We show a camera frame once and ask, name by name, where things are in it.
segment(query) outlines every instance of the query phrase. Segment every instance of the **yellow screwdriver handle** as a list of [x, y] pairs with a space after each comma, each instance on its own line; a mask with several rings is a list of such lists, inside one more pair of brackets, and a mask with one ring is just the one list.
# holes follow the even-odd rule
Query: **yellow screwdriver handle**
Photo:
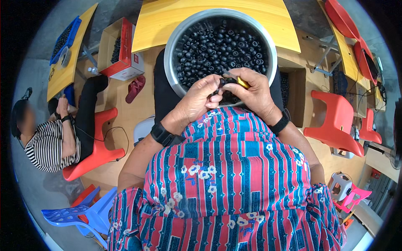
[[239, 76], [237, 77], [237, 83], [239, 85], [243, 86], [245, 89], [248, 89], [251, 87], [246, 81], [243, 81]]

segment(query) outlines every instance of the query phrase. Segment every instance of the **stainless steel bowl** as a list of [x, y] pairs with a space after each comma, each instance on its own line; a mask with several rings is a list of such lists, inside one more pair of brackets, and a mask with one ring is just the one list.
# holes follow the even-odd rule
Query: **stainless steel bowl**
[[[254, 18], [240, 11], [227, 8], [215, 8], [200, 11], [186, 18], [174, 29], [166, 44], [164, 54], [165, 73], [170, 86], [179, 97], [184, 97], [188, 90], [188, 87], [182, 85], [176, 75], [176, 67], [180, 64], [176, 56], [176, 48], [182, 48], [183, 46], [180, 39], [184, 34], [190, 35], [193, 31], [218, 27], [222, 24], [223, 20], [229, 19], [239, 22], [239, 25], [245, 27], [248, 32], [258, 37], [261, 41], [264, 56], [263, 59], [268, 61], [266, 76], [269, 85], [271, 86], [276, 74], [278, 63], [275, 44], [267, 30]], [[238, 102], [236, 104], [221, 104], [221, 106], [238, 106], [242, 103], [243, 102]]]

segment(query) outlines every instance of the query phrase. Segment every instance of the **woman's right hand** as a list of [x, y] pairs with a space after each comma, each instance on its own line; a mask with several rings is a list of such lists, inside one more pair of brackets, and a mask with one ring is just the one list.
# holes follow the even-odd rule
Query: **woman's right hand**
[[275, 125], [282, 118], [282, 113], [271, 98], [267, 77], [245, 67], [232, 69], [230, 72], [248, 82], [251, 87], [246, 90], [239, 84], [229, 83], [224, 85], [222, 89], [230, 91], [240, 98], [267, 125]]

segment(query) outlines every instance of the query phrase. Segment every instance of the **yellow table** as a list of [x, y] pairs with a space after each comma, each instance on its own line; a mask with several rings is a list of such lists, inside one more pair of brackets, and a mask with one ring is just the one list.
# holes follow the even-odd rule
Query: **yellow table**
[[56, 63], [50, 66], [49, 82], [47, 83], [47, 100], [49, 101], [63, 88], [69, 86], [74, 82], [74, 75], [77, 65], [78, 54], [81, 48], [82, 38], [84, 37], [88, 23], [91, 20], [92, 15], [98, 3], [94, 4], [81, 16], [81, 24], [78, 28], [73, 45], [70, 47], [71, 58], [66, 68], [62, 68], [60, 63]]
[[353, 45], [350, 45], [346, 42], [345, 36], [342, 35], [342, 33], [332, 23], [331, 19], [325, 12], [324, 2], [322, 0], [317, 0], [317, 2], [320, 5], [322, 11], [324, 12], [324, 15], [326, 16], [329, 25], [331, 26], [332, 32], [334, 33], [334, 37], [338, 43], [338, 51], [340, 53], [340, 56], [342, 57], [343, 72], [345, 73], [346, 76], [353, 79], [354, 81], [357, 80], [357, 82], [361, 84], [366, 90], [369, 90], [370, 81], [365, 77], [363, 77], [363, 74], [361, 73], [358, 67], [355, 58], [355, 53], [353, 51]]
[[257, 20], [277, 47], [300, 53], [299, 41], [282, 0], [158, 0], [144, 2], [135, 28], [132, 53], [165, 45], [187, 17], [211, 8], [230, 8]]

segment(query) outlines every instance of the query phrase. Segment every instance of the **black cloth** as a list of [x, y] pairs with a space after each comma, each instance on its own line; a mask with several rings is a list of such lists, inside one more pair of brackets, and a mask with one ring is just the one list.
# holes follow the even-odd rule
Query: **black cloth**
[[[170, 86], [166, 77], [163, 64], [164, 53], [164, 49], [159, 53], [154, 68], [155, 123], [160, 122], [181, 100]], [[270, 86], [270, 91], [275, 105], [283, 111], [279, 68], [277, 68], [275, 78]]]
[[[99, 75], [88, 78], [82, 88], [74, 125], [76, 127], [76, 135], [81, 142], [80, 162], [91, 155], [94, 149], [95, 105], [98, 100], [97, 94], [106, 89], [108, 82], [107, 76]], [[60, 115], [56, 113], [57, 105], [58, 100], [52, 98], [48, 103], [49, 113], [55, 113], [56, 117], [61, 119]]]

